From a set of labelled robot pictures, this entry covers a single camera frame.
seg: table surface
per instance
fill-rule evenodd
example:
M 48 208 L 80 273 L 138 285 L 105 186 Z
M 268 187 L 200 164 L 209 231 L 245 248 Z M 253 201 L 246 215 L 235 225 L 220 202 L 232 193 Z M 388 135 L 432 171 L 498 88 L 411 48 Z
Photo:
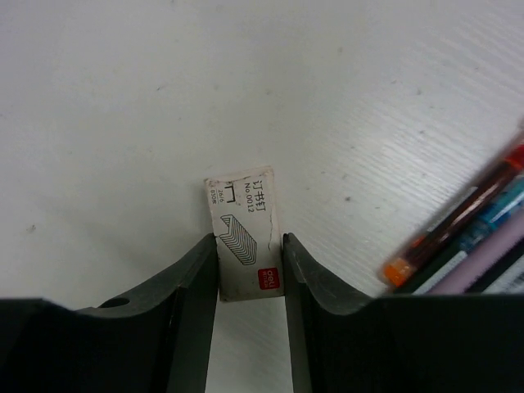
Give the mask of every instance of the table surface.
M 211 231 L 203 180 L 275 169 L 282 229 L 383 261 L 519 133 L 519 0 L 4 0 L 0 296 L 98 305 Z M 291 392 L 282 299 L 218 305 L 209 392 Z

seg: orange pen tip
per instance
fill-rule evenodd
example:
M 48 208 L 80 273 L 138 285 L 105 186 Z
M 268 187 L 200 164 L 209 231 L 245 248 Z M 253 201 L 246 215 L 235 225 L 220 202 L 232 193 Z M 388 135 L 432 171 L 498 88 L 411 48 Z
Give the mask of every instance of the orange pen tip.
M 414 268 L 407 260 L 397 258 L 384 268 L 384 275 L 396 287 L 400 287 L 414 273 Z

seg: red label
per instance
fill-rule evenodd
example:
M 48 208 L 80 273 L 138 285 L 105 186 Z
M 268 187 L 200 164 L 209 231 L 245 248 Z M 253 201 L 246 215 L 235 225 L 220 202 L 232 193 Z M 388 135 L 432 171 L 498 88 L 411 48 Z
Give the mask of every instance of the red label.
M 261 290 L 280 288 L 280 278 L 278 278 L 278 269 L 260 269 L 259 284 Z

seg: marker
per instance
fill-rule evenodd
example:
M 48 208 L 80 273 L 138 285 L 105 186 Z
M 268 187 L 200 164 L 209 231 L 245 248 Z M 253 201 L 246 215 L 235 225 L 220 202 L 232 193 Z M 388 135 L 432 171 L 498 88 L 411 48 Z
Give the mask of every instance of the marker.
M 524 240 L 494 264 L 466 292 L 524 293 Z
M 473 187 L 443 220 L 431 226 L 403 256 L 384 268 L 384 274 L 397 287 L 425 265 L 453 236 L 465 228 L 524 169 L 524 143 L 520 144 Z
M 524 238 L 524 210 L 479 245 L 459 266 L 428 293 L 448 295 L 465 292 L 491 266 Z
M 475 248 L 524 206 L 524 176 L 513 180 L 437 257 L 419 269 L 395 293 L 423 294 L 465 260 Z

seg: white box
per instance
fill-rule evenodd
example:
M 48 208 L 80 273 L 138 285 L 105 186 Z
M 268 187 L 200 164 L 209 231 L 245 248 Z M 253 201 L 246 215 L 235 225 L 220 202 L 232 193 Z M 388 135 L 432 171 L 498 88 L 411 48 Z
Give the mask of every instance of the white box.
M 273 169 L 266 166 L 206 180 L 221 301 L 284 294 L 273 177 Z

